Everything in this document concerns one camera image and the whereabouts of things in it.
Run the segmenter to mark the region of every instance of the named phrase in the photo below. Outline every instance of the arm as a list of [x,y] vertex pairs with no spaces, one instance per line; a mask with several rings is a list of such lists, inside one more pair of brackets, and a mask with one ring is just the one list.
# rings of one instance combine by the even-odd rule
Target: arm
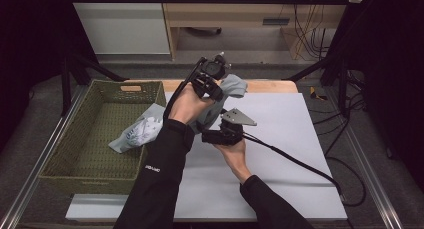
[[148,151],[115,229],[172,228],[185,158],[194,139],[187,124],[212,103],[199,99],[191,85],[186,86]]
[[286,200],[271,190],[258,176],[252,175],[246,165],[246,143],[241,140],[233,146],[214,145],[240,181],[240,193],[256,212],[262,229],[313,228]]

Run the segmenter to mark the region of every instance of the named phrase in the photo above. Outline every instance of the white table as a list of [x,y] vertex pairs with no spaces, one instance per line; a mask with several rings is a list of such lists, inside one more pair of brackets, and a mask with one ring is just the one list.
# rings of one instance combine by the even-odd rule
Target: white table
[[[247,93],[229,98],[225,109],[238,108],[257,122],[244,130],[298,160],[331,175],[300,93]],[[276,193],[310,220],[345,220],[336,188],[261,145],[247,141],[247,164]],[[127,196],[75,195],[66,215],[78,221],[115,221]],[[255,221],[239,193],[239,184],[218,150],[197,135],[178,196],[175,221]]]

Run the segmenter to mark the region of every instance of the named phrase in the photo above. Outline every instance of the black sleeve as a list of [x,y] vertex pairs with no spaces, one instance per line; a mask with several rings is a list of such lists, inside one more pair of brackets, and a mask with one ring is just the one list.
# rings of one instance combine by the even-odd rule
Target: black sleeve
[[262,229],[313,228],[286,200],[271,190],[258,176],[240,185],[240,193],[256,212]]
[[172,228],[186,154],[194,132],[168,119],[159,132],[114,228]]

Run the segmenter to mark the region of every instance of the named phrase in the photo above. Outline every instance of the gray cloth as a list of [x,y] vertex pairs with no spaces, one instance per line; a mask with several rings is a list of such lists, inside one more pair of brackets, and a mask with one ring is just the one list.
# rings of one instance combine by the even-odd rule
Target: gray cloth
[[247,90],[247,83],[238,76],[229,74],[221,81],[219,87],[221,87],[224,97],[221,101],[215,102],[212,106],[203,111],[197,120],[190,124],[190,127],[193,129],[194,133],[201,133],[201,131],[198,129],[198,125],[204,129],[209,129],[215,123],[216,119],[221,113],[222,108],[224,108],[225,100],[227,100],[229,96],[234,98],[244,97],[244,93],[246,93]]

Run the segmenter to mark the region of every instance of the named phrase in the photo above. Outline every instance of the green basket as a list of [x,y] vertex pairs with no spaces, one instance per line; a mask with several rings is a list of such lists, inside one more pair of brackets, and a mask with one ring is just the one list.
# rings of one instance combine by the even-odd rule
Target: green basket
[[166,106],[162,82],[94,80],[39,178],[70,194],[128,194],[149,145],[119,154],[108,144],[153,103]]

